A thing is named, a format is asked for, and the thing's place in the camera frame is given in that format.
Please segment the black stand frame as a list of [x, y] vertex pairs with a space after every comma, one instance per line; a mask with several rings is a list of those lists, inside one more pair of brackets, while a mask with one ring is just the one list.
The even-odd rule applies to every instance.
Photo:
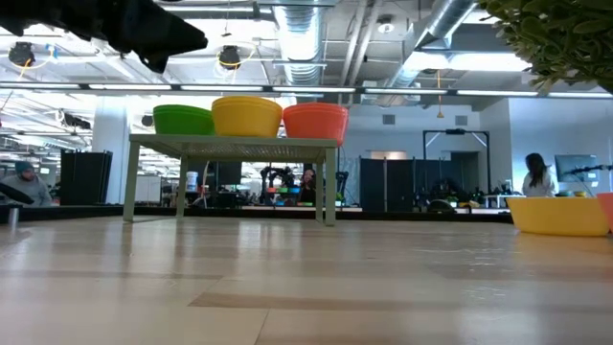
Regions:
[[[427, 135], [433, 133], [434, 136], [427, 140]], [[425, 129], [421, 132], [422, 140], [422, 159], [427, 160], [427, 149], [441, 134], [445, 135], [472, 135], [475, 140], [480, 142], [483, 147], [486, 148], [486, 167], [487, 167], [487, 192], [492, 191], [491, 180], [491, 163], [490, 163], [490, 134], [489, 131], [484, 130], [466, 130], [462, 128], [449, 128], [449, 129]]]

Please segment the green potted plant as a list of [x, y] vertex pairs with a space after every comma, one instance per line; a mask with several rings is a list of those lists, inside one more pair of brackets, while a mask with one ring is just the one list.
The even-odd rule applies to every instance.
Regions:
[[593, 82], [613, 94], [613, 0], [477, 0], [497, 36], [530, 64], [530, 86]]

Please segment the bright ceiling light panel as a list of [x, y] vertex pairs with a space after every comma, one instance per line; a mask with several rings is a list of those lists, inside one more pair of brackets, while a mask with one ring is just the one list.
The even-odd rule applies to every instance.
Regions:
[[478, 72], [522, 72], [532, 65], [510, 53], [435, 54], [417, 52], [416, 69], [448, 69]]

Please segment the black ceiling-mounted device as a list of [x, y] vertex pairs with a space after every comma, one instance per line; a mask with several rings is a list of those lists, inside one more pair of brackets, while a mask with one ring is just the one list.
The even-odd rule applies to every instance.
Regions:
[[61, 120], [61, 122], [66, 126], [66, 127], [71, 127], [71, 128], [78, 128], [78, 129], [83, 129], [83, 130], [91, 130], [91, 124], [79, 117], [76, 117], [74, 115], [71, 115], [69, 113], [64, 113], [63, 114], [63, 119]]

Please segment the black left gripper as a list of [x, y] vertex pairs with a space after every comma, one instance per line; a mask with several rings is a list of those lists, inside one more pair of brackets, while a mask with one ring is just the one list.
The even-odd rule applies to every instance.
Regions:
[[[99, 38], [100, 53], [110, 50], [118, 60], [138, 59], [157, 74], [165, 72], [169, 56], [208, 45], [202, 31], [152, 0], [0, 0], [0, 27], [22, 36], [37, 24], [60, 28], [82, 39]], [[125, 41], [132, 50], [105, 41], [118, 38], [124, 24]]]

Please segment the pale green perforated metal shelf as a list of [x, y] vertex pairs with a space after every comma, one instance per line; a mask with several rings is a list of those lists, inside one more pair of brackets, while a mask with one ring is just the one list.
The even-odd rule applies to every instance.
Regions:
[[140, 148], [148, 148], [180, 161], [179, 193], [176, 216], [185, 213], [188, 163], [196, 158], [207, 161], [240, 161], [268, 163], [313, 163], [316, 165], [318, 201], [315, 218], [326, 226], [336, 221], [333, 181], [337, 142], [332, 139], [258, 138], [236, 136], [131, 134], [125, 178], [123, 220], [132, 222]]

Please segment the dark computer monitor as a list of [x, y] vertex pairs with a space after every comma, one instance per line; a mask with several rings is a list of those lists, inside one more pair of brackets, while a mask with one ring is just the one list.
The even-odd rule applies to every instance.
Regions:
[[556, 178], [559, 183], [599, 182], [600, 171], [566, 174], [570, 170], [597, 166], [598, 158], [593, 154], [560, 154], [555, 156]]

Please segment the black background robot station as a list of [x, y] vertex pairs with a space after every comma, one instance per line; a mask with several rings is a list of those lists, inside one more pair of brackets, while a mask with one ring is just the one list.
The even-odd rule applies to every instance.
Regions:
[[498, 214], [508, 211], [506, 195], [486, 195], [479, 187], [466, 191], [451, 178], [438, 179], [430, 187], [421, 187], [415, 203], [422, 212], [433, 214]]

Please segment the black room partition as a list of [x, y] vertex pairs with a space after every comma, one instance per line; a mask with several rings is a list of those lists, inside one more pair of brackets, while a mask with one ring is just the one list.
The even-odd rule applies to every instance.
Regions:
[[362, 158], [359, 164], [359, 205], [364, 212], [420, 211], [415, 199], [421, 187], [451, 178], [466, 191], [479, 186], [478, 163], [452, 160], [385, 160]]
[[60, 154], [61, 206], [105, 204], [113, 153], [63, 150]]

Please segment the white LED light tube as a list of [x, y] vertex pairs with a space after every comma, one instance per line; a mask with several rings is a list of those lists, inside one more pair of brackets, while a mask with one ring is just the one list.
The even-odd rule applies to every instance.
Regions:
[[446, 89], [429, 88], [364, 88], [363, 94], [373, 95], [446, 95]]
[[0, 88], [3, 89], [66, 89], [80, 90], [80, 85], [75, 83], [54, 83], [54, 82], [0, 82]]
[[499, 90], [457, 90], [457, 96], [471, 97], [537, 97], [538, 92], [534, 91], [499, 91]]
[[250, 85], [181, 85], [184, 91], [204, 91], [204, 92], [262, 92], [262, 86]]
[[144, 83], [102, 83], [88, 84], [93, 90], [136, 90], [136, 91], [167, 91], [172, 90], [169, 84], [144, 84]]
[[356, 88], [352, 87], [321, 87], [321, 86], [272, 86], [273, 92], [278, 93], [332, 93], [353, 94]]
[[550, 92], [548, 98], [555, 99], [588, 99], [588, 100], [610, 100], [613, 95], [599, 92]]

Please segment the ribbed silver ceiling duct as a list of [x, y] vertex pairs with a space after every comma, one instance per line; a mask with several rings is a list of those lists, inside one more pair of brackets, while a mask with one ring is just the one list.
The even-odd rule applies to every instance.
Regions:
[[279, 26], [279, 46], [285, 81], [289, 86], [319, 86], [322, 78], [321, 61], [324, 33], [324, 12], [306, 6], [274, 7]]

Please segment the black diagonal frame strut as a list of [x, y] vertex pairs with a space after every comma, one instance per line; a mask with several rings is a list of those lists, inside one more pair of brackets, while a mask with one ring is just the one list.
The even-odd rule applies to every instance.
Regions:
[[31, 205], [34, 203], [34, 200], [28, 195], [14, 189], [13, 187], [1, 183], [0, 182], [0, 193], [4, 194], [6, 197], [20, 203], [24, 203], [27, 205]]

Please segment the smooth silver ceiling duct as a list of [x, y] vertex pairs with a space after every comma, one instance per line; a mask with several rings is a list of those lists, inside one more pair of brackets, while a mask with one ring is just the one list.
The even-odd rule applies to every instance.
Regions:
[[453, 34], [476, 6], [476, 0], [436, 0], [429, 15], [409, 26], [402, 41], [403, 62], [385, 86], [409, 87], [424, 70], [424, 67], [419, 67], [418, 49], [436, 41], [448, 48]]

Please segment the person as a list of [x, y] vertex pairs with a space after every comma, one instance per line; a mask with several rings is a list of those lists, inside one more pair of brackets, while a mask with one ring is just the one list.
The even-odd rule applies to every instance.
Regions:
[[0, 180], [15, 190], [29, 196], [34, 203], [32, 207], [47, 207], [52, 205], [47, 185], [34, 172], [34, 166], [27, 161], [15, 163], [15, 174]]
[[554, 197], [556, 183], [543, 157], [536, 152], [525, 158], [527, 174], [522, 184], [522, 194], [527, 197]]
[[315, 171], [313, 169], [305, 170], [301, 180], [298, 201], [301, 203], [314, 204], [316, 202], [316, 196]]

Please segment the black table side rail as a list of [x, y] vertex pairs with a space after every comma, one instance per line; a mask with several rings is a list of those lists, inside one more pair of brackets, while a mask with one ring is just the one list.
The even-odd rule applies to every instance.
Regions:
[[[56, 206], [21, 208], [22, 221], [43, 221], [60, 219], [87, 219], [100, 217], [121, 217], [122, 206]], [[250, 218], [250, 219], [315, 219], [316, 212], [308, 208], [278, 209], [199, 209], [184, 211], [186, 217], [205, 218]], [[337, 220], [384, 220], [384, 221], [451, 221], [451, 222], [494, 222], [513, 224], [510, 213], [503, 214], [435, 214], [435, 213], [384, 213], [355, 212], [343, 209], [336, 212]]]

